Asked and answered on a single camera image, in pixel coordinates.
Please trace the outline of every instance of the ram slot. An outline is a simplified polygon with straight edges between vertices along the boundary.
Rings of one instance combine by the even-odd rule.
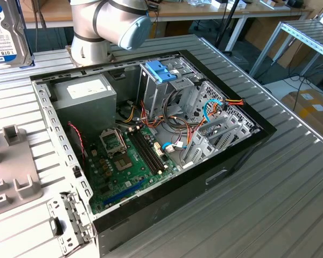
[[[148,145],[140,132],[129,134],[128,137],[150,168],[153,175],[157,175],[159,171],[165,170],[162,162],[158,159],[157,155],[153,152],[152,148]]]

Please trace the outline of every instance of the metal shelf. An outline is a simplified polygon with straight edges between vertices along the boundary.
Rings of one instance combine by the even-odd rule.
[[[279,49],[278,53],[275,55],[274,60],[276,60],[285,51],[287,45],[290,43],[293,37],[313,48],[319,54],[323,55],[323,24],[321,24],[317,20],[282,21],[279,23],[269,41],[265,45],[264,49],[262,50],[261,54],[259,55],[257,61],[255,62],[253,68],[249,73],[250,76],[255,76],[281,31],[287,32],[289,36],[283,43],[282,47]]]

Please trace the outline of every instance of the green motherboard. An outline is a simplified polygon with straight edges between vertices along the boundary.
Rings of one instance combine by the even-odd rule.
[[[133,135],[130,132],[119,134],[127,151],[109,156],[103,142],[91,143],[86,149],[86,176],[94,192],[90,200],[93,214],[100,213],[153,184],[172,176],[178,171],[174,162],[153,147],[158,144],[148,127],[139,128]],[[107,148],[114,148],[120,142],[110,135],[105,139]],[[155,163],[151,164],[151,152],[154,152]]]

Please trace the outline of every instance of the expansion slot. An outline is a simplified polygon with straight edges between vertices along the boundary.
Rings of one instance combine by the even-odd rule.
[[[153,175],[157,175],[159,172],[165,170],[162,162],[154,153],[152,148],[149,146],[149,144],[146,142],[143,135],[139,131],[129,133],[128,137],[131,140],[131,142],[134,144],[140,156],[143,158],[143,160],[150,168]]]
[[[138,189],[141,187],[141,185],[142,185],[144,182],[145,182],[145,180],[142,180],[142,181],[140,181],[140,182],[136,183],[135,185],[133,185],[132,187],[127,188],[127,189],[123,190],[122,192],[120,192],[120,193],[118,193],[118,194],[116,194],[116,195],[114,195],[114,196],[112,196],[112,197],[110,197],[110,198],[106,199],[106,200],[103,202],[103,205],[105,206],[105,205],[107,205],[107,204],[109,204],[109,203],[113,203],[113,202],[115,202],[115,201],[117,201],[117,200],[119,200],[119,199],[122,199],[122,198],[123,198],[123,197],[125,197],[126,195],[128,195],[128,194],[130,194],[130,193],[132,193],[132,192],[135,192],[136,190],[138,190]]]

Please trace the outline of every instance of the table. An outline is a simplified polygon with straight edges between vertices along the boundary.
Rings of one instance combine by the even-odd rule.
[[[206,19],[221,19],[224,14],[224,9],[218,10],[212,5],[204,7],[193,7],[186,2],[170,3],[162,2],[159,9],[158,22],[170,22],[176,20],[206,20]],[[41,9],[47,27],[70,27],[73,26],[71,6],[68,0],[48,0]],[[233,15],[233,18],[238,18],[238,23],[232,33],[225,51],[231,51],[241,33],[245,22],[251,17],[282,17],[282,16],[300,16],[299,20],[304,20],[313,9],[305,8],[302,10],[294,9],[272,10],[265,5],[256,2],[248,4],[246,9],[239,9]],[[27,28],[35,28],[33,12],[24,8],[23,15]],[[154,12],[149,13],[151,20],[156,20]]]
[[[313,65],[315,60],[320,55],[323,55],[323,24],[321,24],[317,20],[306,20],[306,21],[295,20],[295,21],[280,22],[276,27],[274,33],[268,40],[267,44],[265,45],[264,49],[262,50],[261,54],[259,55],[258,59],[256,60],[254,66],[252,67],[249,73],[250,76],[252,77],[255,76],[263,60],[265,59],[269,50],[275,43],[281,31],[287,32],[289,36],[287,36],[281,48],[275,55],[274,60],[277,60],[278,57],[284,53],[286,47],[289,45],[290,41],[293,38],[300,40],[301,42],[305,43],[306,45],[308,45],[309,47],[311,47],[313,50],[317,52],[317,54],[307,64],[307,66],[300,73],[300,75],[304,75],[311,67],[311,65]]]
[[[265,117],[277,132],[244,167],[204,195],[118,247],[114,257],[323,257],[323,138],[205,39],[151,39],[118,60],[187,49]],[[0,128],[28,133],[42,198],[0,215],[0,257],[61,257],[46,202],[69,184],[28,77],[73,68],[65,50],[36,54],[36,66],[0,70]],[[71,258],[96,258],[86,245]]]

